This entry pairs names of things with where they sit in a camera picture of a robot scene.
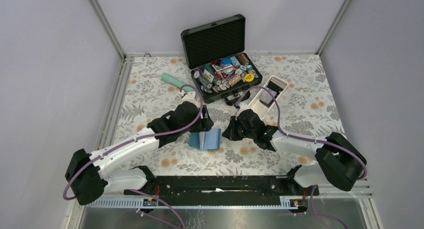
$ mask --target gray leaf pattern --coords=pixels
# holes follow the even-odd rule
[[[290,132],[327,136],[331,132],[344,134],[327,78],[318,55],[254,55],[250,59],[263,75],[263,85],[272,75],[289,83],[278,100],[281,126]],[[181,103],[178,89],[161,80],[169,73],[178,80],[193,85],[184,57],[136,57],[119,115],[114,143],[144,128],[155,118],[174,110]],[[255,96],[259,90],[252,90]],[[223,100],[207,105],[213,128],[225,130],[230,116],[237,113]],[[268,125],[277,125],[274,106],[265,117]],[[222,138],[217,151],[200,151],[188,146],[189,133],[157,150],[127,161],[118,170],[148,166],[157,176],[237,176],[283,175],[296,165],[311,165],[313,158],[288,152],[258,148],[250,139],[229,141]]]

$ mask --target gray floor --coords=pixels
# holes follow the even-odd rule
[[[349,229],[367,228],[356,200],[314,199],[318,212],[330,213],[344,221]],[[325,229],[315,215],[293,216],[281,209],[179,209],[187,229]],[[156,209],[152,215],[179,225],[169,209]],[[322,217],[334,229],[343,228],[334,219]],[[92,208],[84,211],[80,229],[172,229],[160,221],[140,217],[134,209]]]

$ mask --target yellow round sticker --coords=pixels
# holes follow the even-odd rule
[[[248,83],[250,83],[251,81],[253,81],[253,79],[255,79],[255,76],[252,73],[246,74],[244,76],[244,80]]]

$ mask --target open blue book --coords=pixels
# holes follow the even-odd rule
[[[190,133],[188,145],[203,151],[219,150],[221,143],[221,129]]]

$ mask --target black case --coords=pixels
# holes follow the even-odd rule
[[[181,40],[184,46],[188,68],[195,69],[221,58],[229,58],[241,54],[245,50],[245,27],[246,18],[241,14],[237,14],[222,20],[183,30],[181,32]],[[202,91],[200,82],[194,78],[194,72],[191,71],[191,78],[202,94],[205,103],[212,103],[226,98],[262,82],[261,73],[259,73],[248,55],[246,53],[243,54],[256,71],[258,78],[255,78],[251,82],[241,81],[224,91],[213,93]]]

